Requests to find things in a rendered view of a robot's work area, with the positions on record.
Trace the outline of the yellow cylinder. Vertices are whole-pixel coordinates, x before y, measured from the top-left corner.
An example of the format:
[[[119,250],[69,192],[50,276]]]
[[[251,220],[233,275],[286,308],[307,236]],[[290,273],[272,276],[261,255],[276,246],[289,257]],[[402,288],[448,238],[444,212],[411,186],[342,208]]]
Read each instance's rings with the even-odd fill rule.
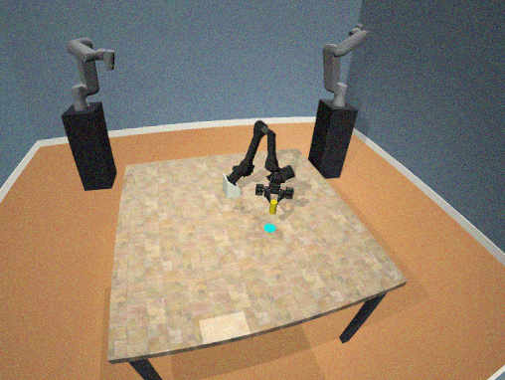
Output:
[[[269,214],[274,215],[276,213],[277,201],[271,200],[269,207]]]

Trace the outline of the cyan circle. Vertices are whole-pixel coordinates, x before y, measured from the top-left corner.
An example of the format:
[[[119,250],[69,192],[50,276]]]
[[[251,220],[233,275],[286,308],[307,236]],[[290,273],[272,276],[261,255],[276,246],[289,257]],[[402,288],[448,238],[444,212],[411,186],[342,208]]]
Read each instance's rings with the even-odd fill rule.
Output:
[[[272,233],[275,231],[275,226],[271,225],[271,224],[267,224],[264,226],[264,229],[269,232],[269,233]]]

